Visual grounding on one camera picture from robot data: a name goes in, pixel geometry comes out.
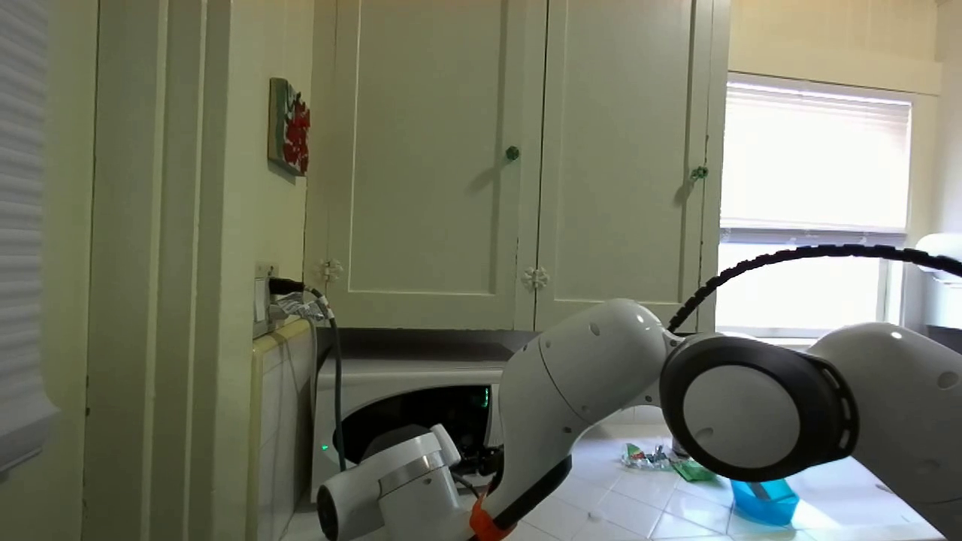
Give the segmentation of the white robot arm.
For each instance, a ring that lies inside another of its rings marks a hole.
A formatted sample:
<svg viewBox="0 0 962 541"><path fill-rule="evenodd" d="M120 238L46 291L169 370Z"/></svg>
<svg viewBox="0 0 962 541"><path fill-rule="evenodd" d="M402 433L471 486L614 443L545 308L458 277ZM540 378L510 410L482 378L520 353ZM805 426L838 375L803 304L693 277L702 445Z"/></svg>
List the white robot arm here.
<svg viewBox="0 0 962 541"><path fill-rule="evenodd" d="M849 324L812 348L682 336L636 300L583 311L501 372L501 469L455 497L460 461L431 426L328 478L328 541L501 541L572 471L574 443L632 403L660 410L672 443L729 480L771 480L849 456L944 538L962 532L962 354L898 324Z"/></svg>

